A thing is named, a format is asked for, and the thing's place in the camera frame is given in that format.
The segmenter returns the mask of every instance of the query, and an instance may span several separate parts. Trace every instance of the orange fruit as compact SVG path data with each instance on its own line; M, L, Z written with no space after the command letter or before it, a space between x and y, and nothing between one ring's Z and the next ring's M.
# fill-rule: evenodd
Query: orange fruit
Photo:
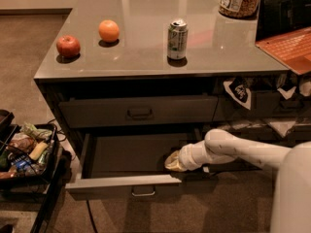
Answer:
M110 19L105 19L100 22L98 32L100 38L107 43L115 42L120 34L118 25Z

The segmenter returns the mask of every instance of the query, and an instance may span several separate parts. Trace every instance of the closed drawer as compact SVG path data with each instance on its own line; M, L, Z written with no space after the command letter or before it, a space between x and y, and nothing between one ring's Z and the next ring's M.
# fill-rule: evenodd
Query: closed drawer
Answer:
M70 100L59 104L71 128L211 121L217 97L207 95Z
M279 92L253 92L252 108L247 110L231 98L221 96L214 121L265 117L310 117L309 101L284 100Z
M86 134L79 171L66 185L70 194L76 200L86 200L208 192L214 188L215 181L201 170L170 173L164 168L172 150L200 140L197 130L165 126L158 131L143 128L141 133Z

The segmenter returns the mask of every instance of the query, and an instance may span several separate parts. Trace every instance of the glass jar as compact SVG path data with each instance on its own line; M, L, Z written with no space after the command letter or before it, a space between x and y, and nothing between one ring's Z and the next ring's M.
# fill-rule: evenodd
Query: glass jar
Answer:
M227 17L251 17L259 4L259 0L221 0L219 12Z

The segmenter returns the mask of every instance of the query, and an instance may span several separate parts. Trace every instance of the metal drawer handle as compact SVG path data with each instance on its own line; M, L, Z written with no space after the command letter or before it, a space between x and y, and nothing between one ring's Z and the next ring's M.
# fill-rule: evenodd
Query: metal drawer handle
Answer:
M145 120L153 118L153 110L147 107L130 108L127 110L127 116L133 120Z
M134 196L134 197L148 197L148 196L154 196L154 195L156 195L156 188L153 186L153 188L154 188L154 191L153 192L150 192L150 193L139 193L139 194L137 194L137 193L135 193L135 191L134 191L134 187L132 187L132 196Z

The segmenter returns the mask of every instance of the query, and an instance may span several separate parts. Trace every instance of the red apple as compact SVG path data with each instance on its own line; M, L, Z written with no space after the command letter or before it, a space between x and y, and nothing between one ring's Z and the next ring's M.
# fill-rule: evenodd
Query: red apple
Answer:
M71 35L61 36L56 42L56 47L58 53L66 58L77 56L81 48L78 39Z

